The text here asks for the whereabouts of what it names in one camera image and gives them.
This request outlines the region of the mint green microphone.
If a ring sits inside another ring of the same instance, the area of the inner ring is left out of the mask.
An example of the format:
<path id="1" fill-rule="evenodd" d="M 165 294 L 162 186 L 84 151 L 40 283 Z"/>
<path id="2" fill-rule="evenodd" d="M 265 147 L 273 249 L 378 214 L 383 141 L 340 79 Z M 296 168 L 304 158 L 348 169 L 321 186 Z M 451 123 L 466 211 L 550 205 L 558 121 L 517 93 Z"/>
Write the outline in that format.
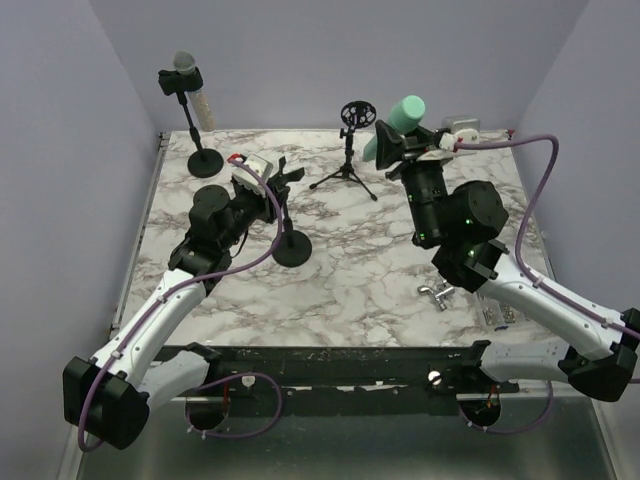
<path id="1" fill-rule="evenodd" d="M 419 125 L 425 112 L 424 100 L 417 95 L 408 95 L 391 108 L 387 124 L 400 134 L 406 134 Z M 376 148 L 377 139 L 376 136 L 373 136 L 363 148 L 362 159 L 365 162 L 373 161 L 376 158 Z"/>

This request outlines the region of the black tripod shock mount stand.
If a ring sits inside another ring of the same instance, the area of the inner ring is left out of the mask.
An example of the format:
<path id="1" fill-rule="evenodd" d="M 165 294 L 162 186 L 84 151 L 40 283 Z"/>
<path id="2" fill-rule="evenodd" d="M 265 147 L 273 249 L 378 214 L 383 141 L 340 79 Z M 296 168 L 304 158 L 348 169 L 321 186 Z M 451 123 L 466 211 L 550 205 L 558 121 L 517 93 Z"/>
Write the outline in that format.
<path id="1" fill-rule="evenodd" d="M 340 129 L 339 137 L 345 140 L 344 163 L 337 171 L 326 176 L 318 182 L 310 184 L 310 190 L 316 189 L 319 185 L 322 185 L 328 180 L 342 179 L 360 185 L 373 201 L 378 200 L 378 197 L 359 178 L 353 167 L 353 158 L 355 155 L 354 134 L 357 130 L 372 125 L 376 120 L 376 117 L 376 108 L 371 103 L 366 101 L 351 101 L 342 107 L 340 118 L 342 123 L 344 124 L 344 127 Z"/>

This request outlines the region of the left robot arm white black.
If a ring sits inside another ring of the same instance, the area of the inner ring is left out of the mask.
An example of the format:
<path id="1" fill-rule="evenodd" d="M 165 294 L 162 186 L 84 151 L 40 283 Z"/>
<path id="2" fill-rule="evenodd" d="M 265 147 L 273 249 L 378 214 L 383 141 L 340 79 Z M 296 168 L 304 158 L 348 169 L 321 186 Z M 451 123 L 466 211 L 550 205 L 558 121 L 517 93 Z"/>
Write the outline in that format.
<path id="1" fill-rule="evenodd" d="M 193 196 L 189 227 L 172 251 L 151 297 L 129 322 L 89 359 L 73 357 L 63 370 L 64 418 L 77 428 L 77 444 L 89 453 L 107 443 L 129 447 L 151 412 L 184 392 L 214 393 L 222 380 L 215 352 L 193 345 L 156 364 L 156 356 L 181 322 L 220 280 L 270 257 L 285 227 L 290 186 L 305 170 L 285 169 L 286 160 L 232 155 L 231 184 L 204 186 Z M 251 226 L 276 224 L 276 236 L 258 258 L 235 267 L 231 249 Z"/>

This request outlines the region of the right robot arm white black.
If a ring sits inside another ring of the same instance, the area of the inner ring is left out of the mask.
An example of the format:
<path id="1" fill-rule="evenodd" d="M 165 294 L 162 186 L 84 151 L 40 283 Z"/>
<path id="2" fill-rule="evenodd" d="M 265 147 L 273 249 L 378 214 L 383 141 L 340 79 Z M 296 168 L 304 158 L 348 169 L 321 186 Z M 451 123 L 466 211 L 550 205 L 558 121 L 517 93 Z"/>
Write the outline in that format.
<path id="1" fill-rule="evenodd" d="M 482 142 L 474 129 L 401 133 L 375 123 L 375 166 L 401 181 L 414 224 L 413 243 L 434 249 L 432 263 L 452 286 L 510 305 L 557 336 L 546 344 L 487 345 L 464 362 L 460 379 L 480 392 L 493 383 L 542 380 L 567 383 L 596 400 L 615 402 L 631 383 L 638 361 L 639 312 L 598 305 L 527 265 L 521 246 L 498 236 L 508 220 L 489 181 L 446 188 L 443 167 L 468 152 L 515 146 Z"/>

